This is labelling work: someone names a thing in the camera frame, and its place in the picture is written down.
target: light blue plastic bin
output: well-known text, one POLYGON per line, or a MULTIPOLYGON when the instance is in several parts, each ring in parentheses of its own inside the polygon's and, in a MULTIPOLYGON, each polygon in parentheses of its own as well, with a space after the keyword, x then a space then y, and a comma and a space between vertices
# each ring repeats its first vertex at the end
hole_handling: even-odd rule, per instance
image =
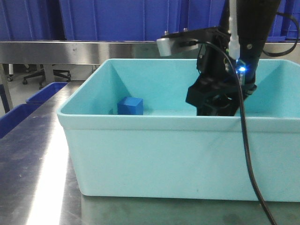
MULTIPOLYGON (((108 60, 58 110, 84 195, 256 200, 240 118, 185 103, 196 60, 108 60), (116 115, 124 98, 144 115, 116 115)), ((300 65, 260 60, 245 104, 254 173, 267 201, 300 201, 300 65)))

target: blue plastic crate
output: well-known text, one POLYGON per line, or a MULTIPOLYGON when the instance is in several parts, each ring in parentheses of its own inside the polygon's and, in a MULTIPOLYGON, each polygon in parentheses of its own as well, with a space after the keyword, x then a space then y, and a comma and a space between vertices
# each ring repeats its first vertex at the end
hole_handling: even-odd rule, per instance
POLYGON ((188 0, 60 0, 68 40, 156 40, 165 30, 186 26, 187 5, 188 0))
POLYGON ((3 138, 38 107, 39 105, 22 104, 2 116, 0 118, 0 138, 3 138))
MULTIPOLYGON (((281 0, 277 11, 280 13, 285 12, 285 0, 281 0)), ((283 27, 283 17, 276 15, 267 41, 268 42, 284 41, 286 36, 281 34, 282 27, 283 27)))
MULTIPOLYGON (((185 102, 196 60, 107 60, 58 110, 84 195, 257 201, 239 116, 185 102), (144 115, 117 115, 124 98, 144 115)), ((300 65, 260 60, 245 101, 256 181, 267 201, 300 202, 300 65)))
POLYGON ((58 0, 0 0, 0 40, 62 40, 58 0))
POLYGON ((53 82, 28 98, 26 103, 41 105, 66 85, 67 82, 53 82))
POLYGON ((188 6, 188 29, 219 25, 225 0, 190 0, 188 6))
MULTIPOLYGON (((298 23, 300 23, 300 0, 287 0, 285 12, 293 15, 298 23)), ((293 39, 297 38, 297 32, 295 24, 291 20, 284 18, 282 34, 285 35, 286 38, 293 39)))

